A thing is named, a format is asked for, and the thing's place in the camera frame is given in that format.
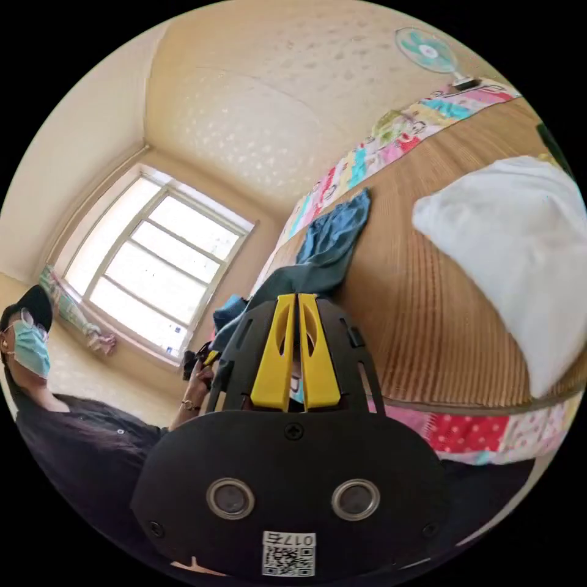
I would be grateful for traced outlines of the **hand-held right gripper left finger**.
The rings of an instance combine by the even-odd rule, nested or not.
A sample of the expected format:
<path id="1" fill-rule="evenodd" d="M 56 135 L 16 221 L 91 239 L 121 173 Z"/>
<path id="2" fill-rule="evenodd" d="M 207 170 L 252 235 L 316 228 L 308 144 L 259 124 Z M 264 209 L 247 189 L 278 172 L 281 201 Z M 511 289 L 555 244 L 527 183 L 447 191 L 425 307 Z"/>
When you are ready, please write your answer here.
<path id="1" fill-rule="evenodd" d="M 295 304 L 294 293 L 280 295 L 277 298 L 267 341 L 250 394 L 254 408 L 288 411 L 295 335 Z"/>

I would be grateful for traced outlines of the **person's left hand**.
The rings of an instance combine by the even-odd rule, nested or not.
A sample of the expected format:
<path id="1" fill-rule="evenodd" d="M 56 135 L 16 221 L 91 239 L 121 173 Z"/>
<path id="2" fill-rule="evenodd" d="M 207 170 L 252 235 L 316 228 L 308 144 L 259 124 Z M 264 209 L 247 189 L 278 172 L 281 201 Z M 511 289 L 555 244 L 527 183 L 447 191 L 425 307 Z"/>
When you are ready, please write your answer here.
<path id="1" fill-rule="evenodd" d="M 183 397 L 183 407 L 188 411 L 199 410 L 209 392 L 214 371 L 211 366 L 206 366 L 201 360 L 197 360 L 191 372 L 190 379 Z"/>

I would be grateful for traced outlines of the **person's right hand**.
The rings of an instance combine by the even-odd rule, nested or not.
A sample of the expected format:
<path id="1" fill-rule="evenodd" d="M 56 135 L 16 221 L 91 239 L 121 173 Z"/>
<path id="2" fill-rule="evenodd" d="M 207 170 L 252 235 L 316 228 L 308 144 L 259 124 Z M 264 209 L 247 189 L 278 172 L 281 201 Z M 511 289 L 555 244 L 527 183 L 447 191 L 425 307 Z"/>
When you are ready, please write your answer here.
<path id="1" fill-rule="evenodd" d="M 171 565 L 173 567 L 178 568 L 178 569 L 188 570 L 188 571 L 195 572 L 195 573 L 210 574 L 210 575 L 219 576 L 219 577 L 227 577 L 227 575 L 224 573 L 217 572 L 215 570 L 211 570 L 206 567 L 202 567 L 200 564 L 198 564 L 197 559 L 195 557 L 191 558 L 191 562 L 189 564 L 182 564 L 178 561 L 173 561 L 171 563 Z"/>

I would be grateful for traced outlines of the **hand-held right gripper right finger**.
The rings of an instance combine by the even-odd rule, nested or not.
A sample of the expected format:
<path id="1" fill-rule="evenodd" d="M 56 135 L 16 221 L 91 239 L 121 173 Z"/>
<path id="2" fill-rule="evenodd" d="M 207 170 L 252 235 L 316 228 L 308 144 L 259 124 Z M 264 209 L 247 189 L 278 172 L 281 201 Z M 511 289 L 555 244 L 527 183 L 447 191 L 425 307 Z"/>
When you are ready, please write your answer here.
<path id="1" fill-rule="evenodd" d="M 334 408 L 341 395 L 316 296 L 299 294 L 298 308 L 305 410 Z"/>

